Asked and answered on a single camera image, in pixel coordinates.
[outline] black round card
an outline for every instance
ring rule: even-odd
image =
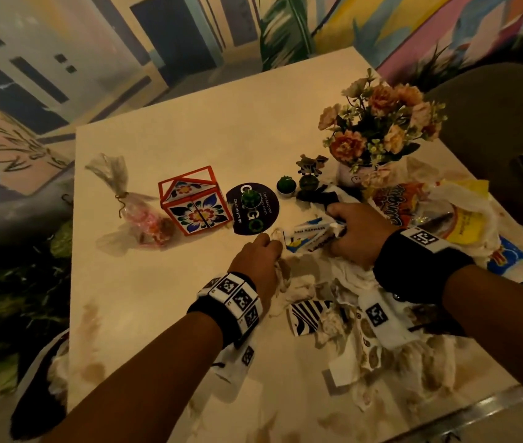
[[[255,190],[262,196],[261,204],[253,210],[241,205],[241,196],[248,190]],[[233,230],[246,236],[269,229],[280,212],[280,203],[274,191],[259,183],[235,186],[227,193],[227,204],[233,210]]]

